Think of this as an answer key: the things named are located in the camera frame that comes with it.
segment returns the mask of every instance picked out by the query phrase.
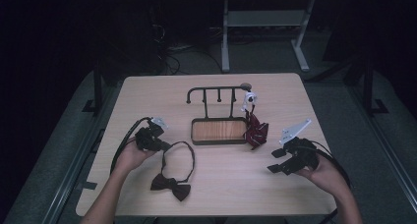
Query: dark background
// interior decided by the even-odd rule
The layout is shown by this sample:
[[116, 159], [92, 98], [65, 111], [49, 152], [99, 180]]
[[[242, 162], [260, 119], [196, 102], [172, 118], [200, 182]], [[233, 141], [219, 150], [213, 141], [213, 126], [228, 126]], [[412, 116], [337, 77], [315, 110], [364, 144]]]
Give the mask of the dark background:
[[[172, 35], [200, 36], [218, 22], [214, 17], [221, 17], [221, 9], [208, 9], [207, 1], [188, 2], [166, 1], [162, 7], [169, 11], [164, 17], [156, 15]], [[328, 5], [337, 6], [337, 13], [322, 8]], [[417, 0], [351, 0], [342, 9], [338, 5], [318, 0], [312, 17], [311, 26], [334, 29], [325, 57], [341, 61], [357, 52], [370, 56], [417, 117]], [[160, 72], [157, 55], [162, 50], [152, 41], [151, 22], [146, 4], [0, 0], [0, 220], [77, 86], [97, 63], [108, 84]]]

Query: metal stand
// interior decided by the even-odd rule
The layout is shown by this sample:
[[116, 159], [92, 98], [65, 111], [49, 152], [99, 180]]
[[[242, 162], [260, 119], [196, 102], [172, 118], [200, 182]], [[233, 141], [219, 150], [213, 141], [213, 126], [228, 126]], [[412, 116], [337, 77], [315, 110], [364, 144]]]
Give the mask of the metal stand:
[[228, 1], [224, 1], [223, 11], [223, 41], [221, 43], [221, 70], [230, 71], [229, 49], [227, 43], [228, 27], [278, 27], [299, 26], [300, 32], [296, 39], [291, 40], [300, 68], [304, 72], [310, 71], [301, 50], [301, 43], [310, 21], [315, 0], [309, 0], [306, 10], [288, 11], [229, 11]]
[[[350, 67], [352, 65], [358, 65], [358, 62], [360, 61], [360, 59], [361, 59], [361, 56], [359, 54], [353, 55], [353, 56], [347, 58], [346, 60], [338, 63], [337, 65], [331, 67], [330, 69], [320, 73], [319, 75], [316, 75], [316, 76], [314, 76], [310, 79], [304, 80], [304, 83], [316, 83], [316, 82], [319, 82], [321, 80], [324, 80], [324, 79], [330, 77], [331, 75], [337, 73], [338, 71], [341, 71], [344, 68]], [[344, 78], [344, 82], [348, 85], [357, 84], [357, 82], [359, 81], [358, 79], [361, 78], [362, 75], [363, 75], [364, 71], [363, 71], [362, 66], [359, 66], [359, 68], [355, 67], [354, 69], [358, 70], [357, 72], [359, 72], [359, 73], [358, 74], [354, 73], [352, 68], [350, 68], [349, 73], [350, 72], [352, 72], [352, 73], [346, 74], [346, 77]]]
[[[242, 132], [243, 135], [246, 131], [247, 120], [243, 117], [233, 117], [233, 104], [236, 102], [236, 89], [243, 89], [248, 92], [251, 92], [252, 86], [250, 84], [241, 84], [239, 86], [209, 86], [209, 87], [194, 87], [191, 88], [187, 93], [187, 104], [191, 103], [191, 93], [195, 90], [201, 90], [203, 92], [203, 103], [205, 104], [205, 117], [204, 118], [196, 118], [191, 122], [191, 140], [193, 141], [194, 145], [216, 145], [216, 144], [236, 144], [236, 143], [246, 143], [243, 137], [239, 139], [222, 139], [222, 140], [199, 140], [196, 139], [193, 131], [197, 126], [197, 124], [204, 123], [224, 123], [222, 127], [226, 127], [227, 122], [240, 122], [245, 125], [245, 130]], [[230, 98], [230, 115], [228, 118], [210, 118], [208, 113], [208, 98], [207, 98], [207, 91], [208, 90], [215, 90], [217, 91], [217, 102], [221, 102], [221, 91], [223, 89], [230, 89], [231, 98]]]
[[363, 103], [365, 110], [369, 115], [374, 116], [376, 113], [388, 113], [386, 106], [380, 99], [375, 99], [378, 107], [373, 108], [372, 106], [372, 86], [374, 82], [374, 68], [372, 67], [371, 59], [367, 58], [365, 66], [365, 77], [364, 77], [364, 95]]
[[95, 65], [92, 74], [94, 77], [94, 100], [91, 99], [87, 101], [83, 112], [93, 112], [93, 116], [96, 116], [102, 105], [101, 74], [98, 63]]

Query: gray floor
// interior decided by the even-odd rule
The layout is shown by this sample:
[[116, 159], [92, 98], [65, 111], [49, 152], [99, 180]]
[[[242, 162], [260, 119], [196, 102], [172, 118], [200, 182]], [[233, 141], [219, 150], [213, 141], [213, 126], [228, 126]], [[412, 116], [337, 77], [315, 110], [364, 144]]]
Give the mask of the gray floor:
[[[246, 45], [231, 45], [230, 74], [297, 73], [302, 79], [308, 79], [335, 64], [322, 61], [328, 41], [327, 32], [310, 31], [305, 37], [302, 48], [311, 67], [308, 73], [300, 71], [289, 39], [286, 33], [274, 40], [264, 39]], [[173, 56], [180, 61], [182, 72], [220, 74], [217, 65], [220, 62], [219, 44], [191, 48]], [[176, 65], [173, 59], [168, 61], [172, 67]], [[375, 74], [374, 96], [383, 101], [389, 113], [369, 117], [358, 99], [361, 84], [355, 87], [345, 86], [342, 83], [344, 74], [345, 71], [340, 71], [320, 83], [305, 84], [305, 88], [333, 155], [350, 175], [353, 193], [357, 197], [364, 221], [383, 224], [417, 223], [416, 210], [413, 209], [409, 196], [405, 194], [404, 187], [398, 182], [395, 164], [390, 162], [384, 147], [385, 143], [391, 145], [401, 161], [400, 165], [405, 168], [410, 180], [416, 183], [417, 122], [396, 98], [389, 82], [378, 73]], [[92, 75], [86, 76], [33, 168], [6, 223], [80, 221], [75, 207], [81, 194], [81, 184], [86, 180], [94, 160], [94, 153], [80, 153], [83, 150], [81, 146], [97, 149], [94, 140], [100, 130], [106, 127], [120, 87], [121, 85], [103, 86], [104, 108], [93, 117], [92, 113], [82, 112], [86, 101], [93, 99]], [[69, 174], [68, 168], [83, 160], [80, 154], [87, 158], [80, 174]], [[68, 177], [66, 175], [71, 175], [77, 182], [65, 180]], [[68, 198], [64, 196], [56, 201], [60, 194], [69, 195]], [[51, 203], [58, 208], [50, 208]], [[290, 224], [319, 223], [323, 216], [286, 219]], [[151, 222], [151, 217], [116, 218], [116, 223]]]

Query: bow tie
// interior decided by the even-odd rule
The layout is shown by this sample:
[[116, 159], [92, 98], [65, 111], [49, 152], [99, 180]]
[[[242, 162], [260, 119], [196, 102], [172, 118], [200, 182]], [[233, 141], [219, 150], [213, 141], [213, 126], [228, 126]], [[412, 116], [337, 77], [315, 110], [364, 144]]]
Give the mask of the bow tie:
[[150, 186], [151, 191], [160, 191], [164, 189], [172, 190], [172, 193], [180, 200], [184, 200], [190, 193], [190, 185], [178, 185], [178, 182], [174, 178], [165, 178], [159, 173], [152, 181]]
[[246, 110], [247, 131], [243, 134], [243, 138], [248, 142], [254, 150], [261, 144], [267, 142], [268, 123], [260, 123], [258, 118], [252, 112]]

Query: black cable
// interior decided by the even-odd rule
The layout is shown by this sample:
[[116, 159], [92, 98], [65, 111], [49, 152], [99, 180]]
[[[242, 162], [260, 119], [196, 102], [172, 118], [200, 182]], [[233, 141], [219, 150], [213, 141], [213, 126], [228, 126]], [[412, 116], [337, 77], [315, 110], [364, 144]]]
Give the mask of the black cable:
[[[249, 36], [250, 39], [244, 41], [245, 40], [245, 36]], [[252, 44], [254, 42], [255, 42], [255, 37], [251, 33], [247, 32], [247, 31], [242, 32], [242, 34], [240, 34], [240, 35], [238, 35], [238, 34], [230, 34], [230, 37], [229, 37], [229, 43], [231, 45], [248, 45], [248, 44]]]
[[169, 54], [166, 55], [166, 57], [173, 59], [177, 63], [177, 68], [175, 69], [175, 71], [172, 71], [173, 68], [171, 67], [171, 65], [168, 62], [166, 62], [166, 66], [170, 70], [171, 75], [176, 75], [178, 72], [180, 72], [180, 67], [181, 67], [180, 61], [177, 58], [175, 58], [175, 57], [173, 57], [173, 56], [171, 56]]
[[165, 66], [166, 66], [166, 68], [165, 68], [165, 76], [167, 76], [168, 75], [168, 69], [170, 68], [170, 66], [169, 66], [169, 64], [167, 62], [165, 62]]
[[113, 157], [113, 161], [111, 162], [111, 167], [110, 167], [110, 174], [113, 172], [114, 166], [116, 165], [117, 159], [120, 156], [120, 153], [122, 153], [123, 149], [126, 147], [126, 145], [128, 144], [127, 141], [130, 137], [130, 135], [132, 134], [132, 132], [142, 123], [142, 121], [144, 120], [150, 120], [149, 117], [145, 117], [141, 120], [136, 121], [136, 123], [132, 126], [132, 128], [129, 130], [129, 132], [126, 134], [126, 136], [123, 138], [122, 142], [120, 143], [119, 147], [116, 150], [116, 153], [114, 154]]
[[[340, 175], [343, 177], [344, 181], [346, 182], [347, 186], [349, 188], [351, 188], [351, 184], [350, 184], [350, 179], [349, 176], [347, 175], [347, 172], [344, 170], [344, 168], [338, 163], [338, 161], [334, 158], [334, 156], [320, 143], [316, 142], [316, 141], [312, 141], [310, 140], [310, 142], [314, 142], [320, 146], [322, 146], [327, 152], [323, 152], [319, 149], [314, 149], [314, 148], [310, 148], [307, 146], [296, 146], [296, 148], [302, 148], [302, 149], [306, 149], [306, 150], [311, 150], [311, 151], [315, 151], [317, 154], [323, 156], [325, 159], [327, 159], [329, 162], [331, 162], [331, 164], [334, 165], [334, 167], [336, 168], [336, 170], [340, 173]], [[325, 219], [323, 219], [319, 224], [325, 224], [328, 223], [335, 215], [337, 214], [337, 208], [331, 212], [330, 214], [328, 214]]]
[[[180, 64], [180, 61], [179, 61], [177, 58], [173, 57], [172, 55], [174, 55], [174, 54], [193, 53], [193, 52], [196, 52], [196, 53], [201, 53], [201, 54], [205, 54], [205, 55], [209, 56], [209, 57], [210, 57], [210, 58], [214, 61], [215, 65], [216, 65], [216, 66], [217, 66], [217, 68], [220, 70], [220, 72], [222, 71], [222, 70], [221, 70], [221, 65], [218, 63], [218, 61], [217, 61], [214, 57], [212, 57], [212, 55], [210, 55], [210, 54], [209, 54], [209, 53], [207, 53], [206, 51], [202, 51], [202, 50], [189, 50], [189, 49], [191, 49], [191, 48], [193, 48], [193, 46], [188, 47], [188, 48], [187, 48], [187, 50], [176, 50], [176, 51], [170, 51], [170, 52], [168, 52], [167, 57], [174, 59], [175, 61], [177, 61], [177, 63], [178, 63], [178, 64]], [[179, 70], [178, 70], [178, 72], [179, 72], [179, 73], [183, 73], [183, 74], [190, 75], [189, 73], [186, 73], [186, 72], [183, 72], [183, 71], [179, 71]]]

